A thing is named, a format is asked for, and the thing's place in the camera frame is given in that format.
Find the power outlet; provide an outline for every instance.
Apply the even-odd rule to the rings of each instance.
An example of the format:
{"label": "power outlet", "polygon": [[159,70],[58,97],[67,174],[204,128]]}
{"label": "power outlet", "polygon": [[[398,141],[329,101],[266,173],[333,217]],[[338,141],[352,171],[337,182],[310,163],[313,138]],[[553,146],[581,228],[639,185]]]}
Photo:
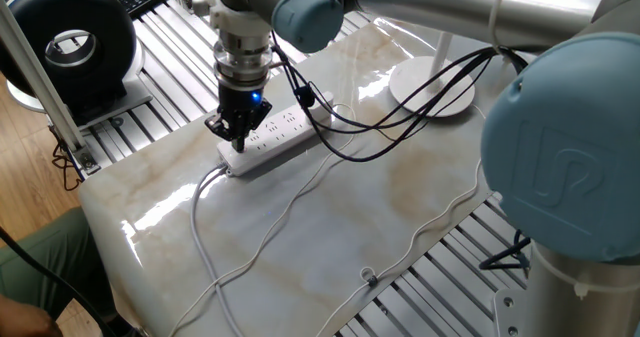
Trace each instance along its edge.
{"label": "power outlet", "polygon": [[[333,94],[324,96],[333,106]],[[314,119],[327,124],[331,114],[316,103],[309,109]],[[277,157],[284,151],[315,135],[311,122],[298,104],[267,118],[258,129],[251,131],[245,140],[245,150],[238,153],[230,142],[218,144],[218,152],[229,166],[229,173],[241,176],[264,162]]]}

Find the person's leg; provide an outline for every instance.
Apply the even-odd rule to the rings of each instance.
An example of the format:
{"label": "person's leg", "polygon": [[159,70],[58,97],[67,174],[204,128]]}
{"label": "person's leg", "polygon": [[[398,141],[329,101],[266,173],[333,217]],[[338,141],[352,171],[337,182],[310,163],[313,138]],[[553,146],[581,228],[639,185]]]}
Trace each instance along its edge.
{"label": "person's leg", "polygon": [[[83,294],[103,318],[117,315],[106,273],[80,208],[65,213],[19,244]],[[42,308],[54,320],[72,299],[69,292],[38,273],[8,247],[0,249],[0,294]]]}

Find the round white base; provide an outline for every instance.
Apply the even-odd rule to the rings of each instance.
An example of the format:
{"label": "round white base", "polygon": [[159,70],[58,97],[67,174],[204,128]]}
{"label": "round white base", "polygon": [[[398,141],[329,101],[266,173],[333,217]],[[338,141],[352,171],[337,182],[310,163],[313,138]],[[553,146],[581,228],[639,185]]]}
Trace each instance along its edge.
{"label": "round white base", "polygon": [[[445,66],[449,65],[450,62],[445,61]],[[395,70],[391,74],[391,80],[389,82],[389,89],[391,90],[391,94],[393,98],[398,101],[398,103],[402,103],[409,95],[411,95],[415,90],[417,90],[420,86],[422,86],[431,75],[431,66],[433,65],[433,57],[416,57],[410,60],[406,60],[396,66]],[[422,106],[424,106],[427,102],[429,102],[433,97],[436,96],[438,91],[447,83],[449,83],[455,75],[460,72],[462,68],[456,66],[453,67],[449,72],[445,73],[442,77],[440,77],[439,86],[440,88],[433,91],[431,88],[427,87],[418,93],[414,98],[412,98],[407,104],[404,105],[406,109],[411,112],[415,112],[419,110]],[[429,112],[429,117],[450,117],[456,115],[465,109],[467,109],[471,103],[473,103],[473,98],[476,95],[476,89],[474,86],[471,86],[467,92],[464,92],[467,87],[473,84],[473,79],[469,76],[463,78],[459,83],[453,86],[436,104],[435,108]],[[445,108],[442,112],[438,113],[442,108],[451,103],[451,101],[456,98],[460,98],[453,102],[451,106]]]}

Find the marble-pattern surface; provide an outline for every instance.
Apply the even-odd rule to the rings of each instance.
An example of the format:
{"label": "marble-pattern surface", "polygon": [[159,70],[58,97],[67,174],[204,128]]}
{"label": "marble-pattern surface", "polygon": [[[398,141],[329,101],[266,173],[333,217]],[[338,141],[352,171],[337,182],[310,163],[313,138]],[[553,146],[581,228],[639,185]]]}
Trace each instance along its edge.
{"label": "marble-pattern surface", "polygon": [[[394,66],[413,56],[433,55],[430,43],[438,35],[378,19],[299,69],[338,102],[352,105],[360,121],[373,123],[396,105],[387,87]],[[458,42],[454,48],[463,53],[478,46]],[[476,103],[484,110],[494,100],[489,96],[495,96],[497,70],[499,66],[493,66],[483,79],[490,84],[478,86]],[[265,96],[274,111],[294,103],[284,76],[270,82]],[[333,157],[295,202],[286,224],[253,269],[224,287],[245,336],[315,336],[332,311],[362,284],[361,268],[380,272],[394,263],[418,226],[473,186],[482,126],[477,111],[469,109],[432,123],[376,161],[354,164]],[[392,137],[400,133],[401,129],[389,132]],[[330,135],[330,140],[341,145],[346,137]],[[202,121],[196,121],[82,186],[82,205],[119,311],[153,336],[166,336],[211,282],[191,238],[188,211],[197,181],[220,162],[219,141]],[[346,152],[368,155],[387,144],[370,132],[357,137]],[[205,190],[198,227],[219,275],[254,254],[269,226],[327,154],[313,138],[245,176],[220,177]],[[397,272],[488,195],[483,181],[472,200],[420,237]],[[336,316],[326,335],[342,327],[392,280],[359,295]],[[192,323],[179,336],[232,336],[219,303],[210,298],[186,321]]]}

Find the black cable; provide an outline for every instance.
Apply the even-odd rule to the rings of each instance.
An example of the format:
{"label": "black cable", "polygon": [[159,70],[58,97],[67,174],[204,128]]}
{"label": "black cable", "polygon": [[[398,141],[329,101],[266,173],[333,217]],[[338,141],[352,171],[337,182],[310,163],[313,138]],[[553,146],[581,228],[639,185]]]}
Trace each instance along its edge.
{"label": "black cable", "polygon": [[[379,157],[384,156],[385,154],[387,154],[388,152],[393,150],[395,147],[397,147],[400,142],[406,140],[407,138],[410,138],[410,137],[414,136],[415,133],[412,134],[411,132],[417,127],[417,125],[422,121],[422,119],[428,117],[429,113],[433,110],[435,105],[437,105],[442,100],[444,95],[454,85],[456,85],[464,77],[469,75],[471,73],[471,71],[473,71],[475,68],[477,68],[480,64],[482,64],[485,61],[491,61],[491,59],[498,54],[493,48],[488,47],[488,48],[484,48],[484,49],[481,49],[481,50],[478,50],[478,51],[471,52],[471,53],[467,54],[466,56],[461,57],[460,59],[454,61],[453,63],[451,63],[450,65],[445,67],[442,71],[440,71],[434,77],[429,79],[429,81],[425,82],[418,89],[416,89],[411,95],[409,95],[402,103],[400,103],[397,107],[395,107],[389,114],[387,114],[379,122],[377,122],[374,125],[367,125],[367,124],[363,124],[363,123],[360,123],[360,122],[357,122],[357,121],[352,121],[350,119],[344,118],[340,114],[338,114],[335,111],[333,111],[333,109],[330,106],[328,106],[328,103],[327,103],[326,99],[324,98],[324,96],[322,96],[322,93],[318,89],[318,87],[313,82],[307,82],[306,79],[304,78],[304,76],[302,76],[302,74],[295,67],[292,66],[292,64],[289,61],[289,58],[286,56],[286,54],[282,51],[282,49],[278,45],[277,37],[275,36],[275,33],[273,33],[273,32],[272,32],[272,37],[273,37],[273,41],[274,41],[274,44],[275,44],[274,47],[273,47],[273,51],[280,57],[280,60],[283,63],[283,69],[285,70],[285,73],[287,75],[287,79],[289,80],[289,84],[291,85],[291,89],[292,89],[294,95],[296,96],[296,99],[297,99],[298,103],[300,104],[302,110],[304,111],[305,115],[307,116],[307,118],[311,122],[312,127],[316,131],[316,134],[318,135],[318,137],[322,141],[322,143],[331,152],[333,152],[334,154],[336,154],[340,158],[343,158],[343,159],[345,159],[347,161],[351,161],[351,162],[361,162],[361,163],[362,162],[369,162],[369,161],[372,161],[374,159],[377,159]],[[518,56],[516,53],[514,53],[513,51],[511,51],[509,49],[506,49],[506,48],[501,48],[501,51],[504,52],[504,55],[506,55],[507,58],[509,58],[509,60],[513,64],[514,68],[516,69],[516,72],[520,73],[526,67],[526,65],[527,65],[526,61],[524,59],[522,59],[520,56]],[[469,60],[471,58],[474,58],[474,59],[471,62],[469,62],[464,68],[462,68],[462,70],[455,75],[455,77],[445,86],[445,88],[442,91],[440,91],[433,99],[431,99],[430,101],[425,103],[420,109],[418,109],[417,111],[414,111],[413,113],[409,114],[407,117],[405,117],[405,118],[403,118],[403,119],[401,119],[401,120],[399,120],[397,122],[384,124],[384,122],[386,122],[395,113],[397,113],[406,103],[408,103],[412,98],[414,98],[423,89],[425,89],[430,84],[432,84],[434,81],[436,81],[438,78],[440,78],[442,75],[447,73],[454,66],[457,66],[457,65],[459,65],[459,64],[461,64],[461,63],[463,63],[463,62],[465,62],[465,61],[467,61],[467,60]],[[302,84],[303,84],[302,87],[301,87],[300,82],[298,81],[298,79],[300,79],[302,81]],[[461,96],[462,95],[458,96],[456,99],[454,99],[452,102],[450,102],[444,108],[447,108],[448,106],[450,106],[452,103],[454,103],[459,98],[461,98]],[[318,101],[323,106],[323,108],[325,108],[329,113],[331,113],[337,119],[339,119],[339,120],[341,120],[341,121],[343,121],[343,122],[345,122],[347,124],[350,124],[352,126],[360,127],[361,129],[354,130],[354,131],[343,131],[343,130],[337,130],[337,129],[331,128],[329,126],[324,126],[322,124],[319,124],[313,118],[313,116],[311,115],[311,113],[309,112],[309,109],[308,109],[309,103],[313,104],[313,99]],[[397,140],[393,140],[392,138],[390,138],[389,136],[387,136],[386,134],[384,134],[381,131],[382,129],[396,127],[396,126],[399,126],[399,125],[401,125],[403,123],[409,122],[412,118],[414,118],[416,116],[418,116],[420,118],[417,118],[415,121],[413,121],[413,123],[411,123],[411,125],[402,133],[402,135]],[[425,125],[422,126],[420,129],[418,129],[418,131],[420,131],[422,128],[424,128],[427,123],[425,123]],[[371,130],[376,130],[376,131],[378,131],[380,133],[383,133],[383,135],[387,139],[392,140],[393,142],[389,146],[387,146],[385,149],[383,149],[382,151],[380,151],[380,152],[378,152],[378,153],[376,153],[376,154],[374,154],[372,156],[364,157],[364,158],[355,158],[355,157],[347,156],[347,155],[341,153],[335,147],[333,147],[329,143],[329,141],[327,141],[327,139],[322,135],[322,133],[320,131],[320,128],[324,128],[324,129],[329,130],[329,131],[334,131],[334,132],[344,133],[344,134],[359,134],[359,133],[364,133],[364,132],[368,132],[368,131],[371,131]]]}
{"label": "black cable", "polygon": [[91,315],[91,317],[96,321],[98,326],[100,326],[100,330],[107,337],[116,337],[116,334],[107,326],[107,323],[100,318],[100,315],[96,311],[96,309],[89,303],[84,296],[80,294],[73,286],[71,286],[67,281],[60,278],[58,275],[38,263],[33,257],[31,257],[25,250],[18,245],[18,243],[9,236],[7,231],[5,231],[2,227],[0,227],[0,239],[2,239],[9,248],[11,248],[22,260],[24,260],[29,266],[33,267],[36,271],[40,272],[62,288],[66,289],[71,293],[73,298],[84,307],[87,312]]}
{"label": "black cable", "polygon": [[[292,89],[294,90],[294,93],[297,89],[300,88],[300,85],[297,81],[297,78],[300,78],[300,80],[302,80],[302,82],[305,85],[309,85],[309,86],[315,86],[315,84],[313,84],[313,82],[307,82],[305,80],[305,78],[302,76],[302,74],[291,65],[289,58],[286,56],[286,54],[280,49],[280,46],[277,43],[277,39],[275,34],[272,33],[273,39],[274,39],[274,43],[275,46],[273,47],[274,52],[276,52],[276,54],[280,57],[280,60],[282,62],[284,62],[284,70],[287,73],[287,78],[289,79],[289,83],[291,84]],[[476,57],[478,55],[481,54],[491,54],[491,57],[496,56],[497,52],[491,48],[491,47],[487,47],[481,50],[477,50],[474,52],[471,52],[469,54],[467,54],[466,56],[463,56],[461,58],[459,58],[458,60],[452,62],[451,64],[449,64],[448,66],[446,66],[445,68],[443,68],[440,72],[438,72],[435,76],[433,76],[431,79],[429,79],[427,82],[425,82],[422,86],[420,86],[418,89],[416,89],[411,95],[409,95],[404,101],[402,101],[398,106],[396,106],[391,112],[389,112],[389,114],[387,114],[384,118],[382,118],[382,120],[380,120],[379,122],[377,122],[375,125],[366,125],[357,121],[352,121],[349,120],[347,118],[342,117],[341,115],[333,112],[333,110],[330,110],[329,112],[331,112],[336,118],[340,119],[341,121],[348,123],[350,125],[356,126],[356,127],[361,127],[363,128],[362,130],[356,130],[353,131],[353,134],[359,134],[359,133],[364,133],[364,132],[368,132],[374,129],[387,129],[387,128],[393,128],[393,127],[397,127],[401,124],[404,124],[408,121],[410,121],[413,117],[419,115],[422,112],[422,109],[419,109],[415,112],[412,112],[409,116],[407,116],[406,118],[403,118],[400,121],[394,122],[394,123],[390,123],[387,125],[383,125],[384,122],[386,122],[389,118],[391,118],[394,114],[396,114],[398,111],[400,111],[404,105],[406,105],[411,99],[413,99],[416,95],[418,95],[418,93],[420,93],[423,89],[425,89],[426,87],[428,87],[429,85],[431,85],[432,83],[434,83],[436,80],[438,80],[438,78],[442,77],[445,73],[449,72],[453,67],[460,65],[461,63]]]}
{"label": "black cable", "polygon": [[[473,82],[471,82],[471,84],[464,90],[462,91],[462,93],[460,93],[458,95],[458,97],[456,97],[453,101],[449,102],[446,106],[442,107],[438,112],[436,112],[436,114],[433,115],[433,117],[438,116],[442,111],[444,111],[445,109],[449,108],[449,106],[451,106],[452,104],[454,104],[458,99],[460,99],[462,96],[464,96],[465,93],[467,93],[467,91],[469,91],[471,89],[471,87],[475,86],[476,82],[478,82],[478,80],[480,79],[480,77],[482,77],[482,75],[485,73],[485,71],[487,70],[487,68],[489,67],[489,64],[491,63],[491,59],[489,59],[487,61],[487,63],[485,63],[484,67],[482,67],[482,69],[480,70],[480,72],[478,73],[478,76],[476,76],[476,78],[473,79]],[[407,138],[405,140],[408,140],[409,138],[415,136],[418,134],[418,132],[422,131],[425,127],[427,127],[427,125],[429,125],[429,122],[431,122],[432,119],[427,118],[427,120],[425,121],[424,125],[422,125],[422,127],[418,128],[417,130],[415,130],[412,134],[410,134],[409,136],[407,136]]]}
{"label": "black cable", "polygon": [[[522,268],[525,276],[527,276],[529,272],[529,260],[524,255],[524,253],[522,253],[522,249],[531,244],[531,238],[527,237],[523,240],[520,240],[520,237],[522,237],[522,231],[517,230],[516,235],[513,239],[513,246],[498,253],[497,255],[491,256],[486,261],[481,262],[479,266],[480,270],[489,271]],[[499,263],[501,260],[509,256],[517,259],[519,263]]]}
{"label": "black cable", "polygon": [[[514,53],[511,50],[508,49],[502,49],[503,53],[505,53],[505,55],[507,55],[510,59],[510,61],[512,62],[514,69],[516,71],[517,74],[520,74],[522,72],[522,70],[524,68],[527,67],[527,62],[522,59],[522,57],[518,56],[516,53]],[[397,106],[394,110],[392,110],[387,116],[385,116],[380,122],[378,122],[377,124],[373,125],[373,126],[369,126],[366,124],[362,124],[359,123],[357,121],[351,121],[349,119],[346,119],[344,117],[342,117],[341,115],[339,115],[338,113],[336,113],[335,111],[333,111],[332,109],[328,109],[328,112],[330,112],[334,117],[336,117],[337,119],[348,123],[352,126],[356,126],[356,127],[362,127],[364,129],[362,130],[354,130],[354,131],[349,131],[347,132],[348,134],[359,134],[359,133],[364,133],[373,129],[386,129],[386,128],[393,128],[393,127],[397,127],[401,124],[404,124],[408,121],[410,121],[413,117],[415,117],[416,115],[418,115],[419,113],[422,112],[422,109],[419,109],[411,114],[409,114],[407,117],[391,123],[391,124],[387,124],[387,125],[381,125],[383,122],[385,122],[387,119],[389,119],[392,115],[394,115],[396,112],[398,112],[406,103],[408,103],[412,98],[414,98],[418,93],[420,93],[424,88],[428,87],[429,85],[431,85],[433,82],[435,82],[438,78],[440,78],[442,75],[444,75],[446,72],[448,72],[451,68],[453,68],[454,66],[457,66],[459,64],[461,64],[462,62],[468,60],[471,57],[474,57],[478,54],[481,53],[491,53],[492,56],[494,57],[497,55],[497,53],[495,52],[495,50],[493,50],[493,48],[485,48],[485,49],[481,49],[475,52],[472,52],[466,56],[463,56],[462,58],[454,61],[453,63],[451,63],[450,65],[448,65],[446,68],[444,68],[440,73],[438,73],[436,76],[434,76],[434,78],[430,79],[429,81],[427,81],[425,84],[423,84],[422,86],[420,86],[414,93],[412,93],[409,97],[407,97],[407,99],[405,99],[399,106]],[[296,73],[298,76],[301,77],[301,79],[304,81],[304,78],[302,77],[302,75],[300,74],[300,72],[298,72],[294,67],[290,67],[293,70],[293,73]],[[315,83],[313,82],[309,82],[309,85],[313,88],[315,88],[317,94],[322,95],[322,92],[320,91],[320,89],[315,85]]]}
{"label": "black cable", "polygon": [[[423,110],[423,111],[420,114],[420,117],[425,118],[428,115],[428,113],[433,109],[433,107],[436,104],[438,104],[440,102],[440,100],[442,100],[444,95],[451,89],[451,87],[453,87],[455,84],[459,83],[460,80],[462,80],[462,78],[464,78],[471,71],[476,69],[481,63],[485,62],[488,58],[491,58],[493,56],[495,56],[495,51],[488,52],[487,54],[481,54],[481,55],[477,56],[474,60],[469,62],[469,64],[467,64],[464,68],[462,68],[462,70],[458,74],[456,74],[456,76],[454,76],[454,78],[433,99],[431,99],[429,102],[427,102],[425,104],[425,106],[423,106],[423,108],[421,108],[421,110]],[[347,156],[344,153],[340,152],[335,147],[333,147],[331,145],[331,143],[329,143],[329,141],[327,141],[327,139],[320,132],[320,127],[318,126],[317,122],[314,120],[314,118],[311,115],[311,113],[309,112],[308,108],[303,107],[302,110],[307,115],[307,118],[309,118],[309,120],[311,121],[311,125],[314,128],[314,130],[316,131],[316,134],[318,135],[318,137],[320,138],[322,143],[331,152],[333,152],[335,155],[339,156],[340,158],[342,158],[344,160],[351,161],[351,162],[358,162],[358,163],[370,162],[370,161],[373,161],[373,160],[375,160],[377,158],[380,158],[380,157],[386,155],[387,153],[392,151],[394,148],[396,148],[401,142],[403,142],[404,139],[411,133],[411,131],[413,131],[413,129],[416,128],[416,126],[421,122],[421,119],[416,119],[409,126],[409,128],[407,128],[402,133],[402,135],[398,138],[398,140],[396,140],[395,142],[391,143],[389,146],[384,148],[382,151],[380,151],[380,152],[378,152],[376,154],[373,154],[371,156],[368,156],[368,157],[358,158],[358,157]]]}
{"label": "black cable", "polygon": [[[464,94],[467,93],[467,91],[469,91],[469,89],[471,89],[471,87],[473,87],[476,84],[476,82],[478,82],[480,77],[482,77],[482,75],[486,72],[486,70],[489,67],[490,63],[491,63],[491,59],[487,60],[487,62],[485,63],[484,67],[482,67],[482,70],[480,70],[480,72],[478,73],[478,76],[476,76],[476,78],[474,78],[473,82],[471,84],[469,84],[469,86],[467,86],[467,88],[465,88],[465,90],[462,91],[454,100],[452,100],[446,106],[442,107],[438,112],[436,112],[433,115],[433,117],[438,116],[442,111],[444,111],[445,109],[449,108],[449,106],[451,106],[453,103],[455,103],[457,100],[459,100],[462,96],[464,96]],[[319,93],[316,96],[316,98],[317,98],[318,103],[320,103],[327,111],[331,111],[332,114],[336,113],[335,111],[333,111],[333,109],[331,109],[329,107],[329,101],[327,101],[327,99],[324,97],[324,95],[322,95],[322,93]],[[433,117],[427,117],[425,122],[424,122],[424,124],[420,128],[418,128],[417,130],[415,130],[412,134],[407,136],[404,139],[404,141],[406,141],[406,140],[410,139],[411,137],[415,136],[416,134],[418,134],[418,132],[422,131],[425,127],[427,127],[427,125],[429,125],[429,122],[432,120]],[[345,130],[335,129],[333,127],[326,126],[326,125],[324,125],[322,123],[319,123],[319,122],[318,122],[318,126],[322,127],[323,129],[325,129],[327,131],[331,131],[331,132],[335,132],[335,133],[357,134],[357,133],[353,133],[353,131],[345,131]],[[379,132],[380,134],[382,134],[389,141],[391,141],[391,142],[395,142],[396,141],[395,139],[393,139],[393,138],[389,137],[387,134],[385,134],[383,131],[378,130],[378,129],[374,129],[374,130]]]}
{"label": "black cable", "polygon": [[76,171],[76,174],[78,176],[80,176],[80,172],[78,171],[78,169],[76,168],[76,165],[73,163],[73,161],[71,161],[71,159],[69,159],[69,149],[67,144],[60,138],[58,137],[58,135],[55,133],[55,130],[52,126],[49,127],[49,131],[51,132],[51,134],[53,134],[53,137],[55,137],[56,141],[57,141],[57,145],[56,147],[53,149],[53,160],[51,161],[51,163],[56,166],[57,168],[62,170],[62,178],[64,181],[64,189],[67,192],[71,192],[75,189],[77,189],[78,187],[80,187],[80,184],[82,184],[83,180],[80,178],[76,178],[76,184],[73,187],[69,187],[69,181],[67,178],[67,170],[69,168],[73,168]]}

